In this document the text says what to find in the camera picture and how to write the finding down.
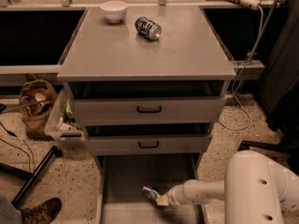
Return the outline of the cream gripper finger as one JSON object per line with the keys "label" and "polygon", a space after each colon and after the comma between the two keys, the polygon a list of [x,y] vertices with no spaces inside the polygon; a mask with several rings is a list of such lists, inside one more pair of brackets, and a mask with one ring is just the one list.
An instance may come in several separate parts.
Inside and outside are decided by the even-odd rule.
{"label": "cream gripper finger", "polygon": [[169,200],[166,195],[162,195],[156,199],[156,203],[158,206],[168,206]]}

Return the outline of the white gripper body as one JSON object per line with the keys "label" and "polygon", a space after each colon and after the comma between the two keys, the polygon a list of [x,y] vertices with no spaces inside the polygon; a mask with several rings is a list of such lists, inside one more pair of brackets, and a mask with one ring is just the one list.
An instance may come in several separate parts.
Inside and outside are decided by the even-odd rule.
{"label": "white gripper body", "polygon": [[183,205],[187,200],[183,193],[183,186],[177,185],[167,192],[167,198],[171,205]]}

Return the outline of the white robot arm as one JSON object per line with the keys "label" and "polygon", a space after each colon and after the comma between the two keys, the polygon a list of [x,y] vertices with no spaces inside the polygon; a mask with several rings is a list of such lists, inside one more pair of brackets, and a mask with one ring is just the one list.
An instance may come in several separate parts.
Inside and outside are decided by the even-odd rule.
{"label": "white robot arm", "polygon": [[230,159],[222,181],[190,179],[156,199],[160,206],[223,200],[225,224],[284,224],[299,210],[299,176],[265,155],[244,150]]}

